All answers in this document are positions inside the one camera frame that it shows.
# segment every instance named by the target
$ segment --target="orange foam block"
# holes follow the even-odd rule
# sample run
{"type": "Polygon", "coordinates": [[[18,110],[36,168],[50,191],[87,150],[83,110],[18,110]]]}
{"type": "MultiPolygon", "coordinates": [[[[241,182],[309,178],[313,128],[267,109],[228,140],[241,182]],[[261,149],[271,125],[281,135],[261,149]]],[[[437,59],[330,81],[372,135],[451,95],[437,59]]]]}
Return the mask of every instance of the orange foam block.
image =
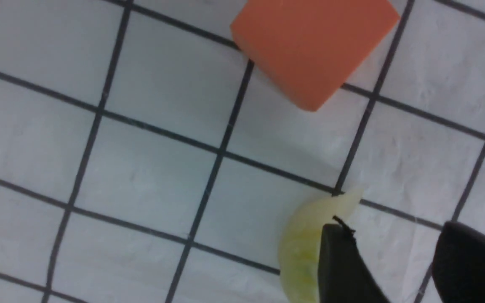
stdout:
{"type": "Polygon", "coordinates": [[[388,0],[248,0],[231,32],[292,102],[317,111],[398,19],[388,0]]]}

